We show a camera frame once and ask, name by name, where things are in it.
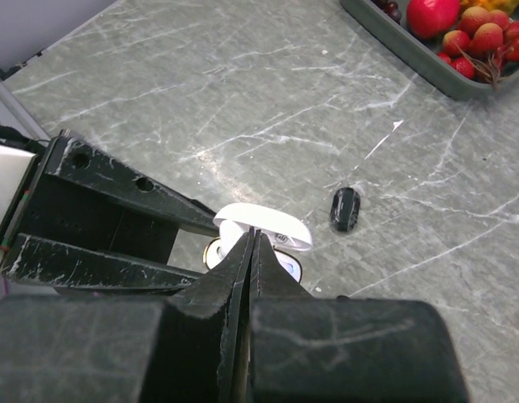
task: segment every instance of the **earbud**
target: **earbud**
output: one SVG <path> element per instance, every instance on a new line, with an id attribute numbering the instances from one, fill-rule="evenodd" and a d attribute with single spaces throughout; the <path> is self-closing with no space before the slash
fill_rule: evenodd
<path id="1" fill-rule="evenodd" d="M 221 257 L 224 258 L 229 253 L 229 251 L 232 250 L 237 241 L 239 241 L 241 236 L 243 236 L 244 232 L 245 229 L 235 221 L 222 221 L 218 231 L 220 234 L 220 251 L 218 255 L 222 255 Z"/>

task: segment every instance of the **fruit tray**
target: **fruit tray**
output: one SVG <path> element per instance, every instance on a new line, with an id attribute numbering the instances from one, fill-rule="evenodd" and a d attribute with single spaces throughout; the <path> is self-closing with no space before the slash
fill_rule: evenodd
<path id="1" fill-rule="evenodd" d="M 401 24 L 388 17 L 372 0 L 341 0 L 341 3 L 351 16 L 384 46 L 447 96 L 461 101 L 486 97 L 495 92 L 491 84 L 461 76 L 443 62 L 436 55 L 441 48 L 440 40 L 421 41 L 415 38 L 406 25 L 409 0 L 396 1 L 403 15 Z M 519 20 L 519 6 L 511 17 Z M 519 63 L 507 66 L 503 73 L 506 79 L 499 84 L 500 92 L 519 79 Z"/>

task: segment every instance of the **marble countertop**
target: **marble countertop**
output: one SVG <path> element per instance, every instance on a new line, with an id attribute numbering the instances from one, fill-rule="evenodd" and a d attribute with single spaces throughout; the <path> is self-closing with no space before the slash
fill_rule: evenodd
<path id="1" fill-rule="evenodd" d="M 49 133 L 213 209 L 301 218 L 315 296 L 432 303 L 474 401 L 519 401 L 519 83 L 450 100 L 338 0 L 128 0 L 7 85 Z M 338 186 L 362 194 L 347 235 Z M 206 239 L 179 242 L 173 262 L 202 270 Z"/>

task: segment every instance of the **yellow fruit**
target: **yellow fruit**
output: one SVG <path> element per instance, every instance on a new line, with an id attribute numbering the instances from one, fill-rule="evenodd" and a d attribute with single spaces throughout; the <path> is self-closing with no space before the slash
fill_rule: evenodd
<path id="1" fill-rule="evenodd" d="M 515 7 L 519 5 L 519 0 L 460 0 L 461 10 L 473 6 L 480 6 L 488 11 L 502 10 L 508 15 L 513 13 Z"/>

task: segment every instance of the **screw hole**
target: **screw hole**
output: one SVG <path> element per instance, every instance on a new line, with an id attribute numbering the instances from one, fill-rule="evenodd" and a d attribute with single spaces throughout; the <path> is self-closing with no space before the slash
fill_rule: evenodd
<path id="1" fill-rule="evenodd" d="M 73 166 L 78 169 L 82 170 L 84 168 L 87 168 L 90 164 L 90 157 L 88 157 L 86 154 L 83 153 L 77 153 L 74 154 L 71 159 Z"/>
<path id="2" fill-rule="evenodd" d="M 136 180 L 136 187 L 138 187 L 141 191 L 152 191 L 154 188 L 153 182 L 148 178 L 138 178 Z"/>

